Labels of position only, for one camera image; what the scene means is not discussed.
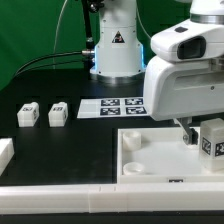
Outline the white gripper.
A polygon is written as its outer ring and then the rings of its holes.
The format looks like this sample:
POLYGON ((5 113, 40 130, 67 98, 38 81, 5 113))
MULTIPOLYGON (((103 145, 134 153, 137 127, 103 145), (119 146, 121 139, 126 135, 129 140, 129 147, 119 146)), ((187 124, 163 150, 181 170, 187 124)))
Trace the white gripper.
POLYGON ((146 110, 155 120, 174 119, 186 145, 198 144, 192 116, 224 112, 224 25, 185 20, 151 38, 155 56, 143 87, 146 110))

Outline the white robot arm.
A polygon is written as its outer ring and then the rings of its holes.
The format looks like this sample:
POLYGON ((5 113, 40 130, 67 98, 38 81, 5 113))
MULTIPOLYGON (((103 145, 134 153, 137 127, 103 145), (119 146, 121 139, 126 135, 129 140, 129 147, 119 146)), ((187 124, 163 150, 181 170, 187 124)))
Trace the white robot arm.
POLYGON ((224 0, 178 1, 191 4, 190 18, 153 35, 155 56, 145 63, 136 34, 137 1, 93 0, 100 40, 90 74, 111 84, 143 77, 149 116, 174 120, 184 141, 195 144, 191 118, 224 112, 224 0))

